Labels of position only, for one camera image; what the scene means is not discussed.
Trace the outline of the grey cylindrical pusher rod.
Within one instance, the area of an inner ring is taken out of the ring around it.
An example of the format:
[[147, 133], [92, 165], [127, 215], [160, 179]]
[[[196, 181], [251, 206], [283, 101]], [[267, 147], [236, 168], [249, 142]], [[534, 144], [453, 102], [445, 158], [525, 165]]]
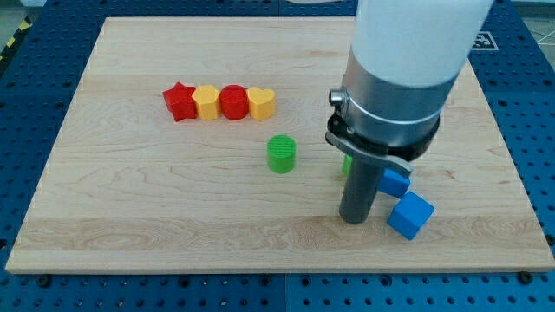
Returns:
[[366, 221], [383, 173], [382, 167], [353, 159], [339, 205], [339, 214], [345, 222], [361, 224]]

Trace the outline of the silver tool flange mount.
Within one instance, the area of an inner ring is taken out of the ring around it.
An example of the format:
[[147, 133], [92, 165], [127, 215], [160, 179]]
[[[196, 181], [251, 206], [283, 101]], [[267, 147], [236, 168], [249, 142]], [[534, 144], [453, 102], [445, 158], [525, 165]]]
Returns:
[[439, 129], [457, 75], [415, 86], [396, 83], [366, 69], [351, 49], [341, 87], [329, 92], [334, 113], [325, 139], [352, 158], [356, 177], [386, 169], [408, 177], [411, 161], [427, 151]]

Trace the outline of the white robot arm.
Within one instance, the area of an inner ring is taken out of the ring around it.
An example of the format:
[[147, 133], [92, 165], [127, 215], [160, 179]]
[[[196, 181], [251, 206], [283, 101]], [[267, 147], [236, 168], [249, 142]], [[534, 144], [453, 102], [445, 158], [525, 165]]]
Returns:
[[339, 214], [364, 222], [385, 170], [407, 177], [441, 112], [493, 0], [363, 0], [326, 141], [352, 158]]

